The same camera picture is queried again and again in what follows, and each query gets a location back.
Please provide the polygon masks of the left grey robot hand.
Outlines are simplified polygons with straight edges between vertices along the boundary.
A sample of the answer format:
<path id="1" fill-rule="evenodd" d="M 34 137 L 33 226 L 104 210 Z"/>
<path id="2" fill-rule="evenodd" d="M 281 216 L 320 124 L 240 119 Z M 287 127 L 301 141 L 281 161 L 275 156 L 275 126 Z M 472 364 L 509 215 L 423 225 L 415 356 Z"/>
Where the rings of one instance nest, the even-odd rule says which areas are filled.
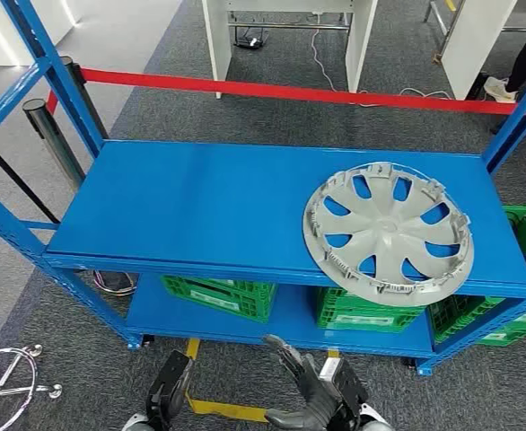
<path id="1" fill-rule="evenodd" d="M 146 401 L 148 424 L 153 430 L 170 430 L 186 400 L 194 360 L 178 350 L 172 350 L 156 379 L 150 386 Z"/>

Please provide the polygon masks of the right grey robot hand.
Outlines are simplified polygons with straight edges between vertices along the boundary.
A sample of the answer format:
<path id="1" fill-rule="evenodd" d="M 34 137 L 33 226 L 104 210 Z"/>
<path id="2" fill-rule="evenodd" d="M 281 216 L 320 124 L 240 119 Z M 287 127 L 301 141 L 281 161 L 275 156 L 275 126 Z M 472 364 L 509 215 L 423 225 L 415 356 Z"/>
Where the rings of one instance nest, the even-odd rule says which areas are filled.
<path id="1" fill-rule="evenodd" d="M 306 405 L 297 411 L 266 409 L 264 417 L 271 425 L 282 430 L 325 430 L 338 408 L 338 400 L 329 393 L 318 378 L 312 355 L 303 356 L 276 335 L 263 338 L 275 350 L 294 379 Z"/>

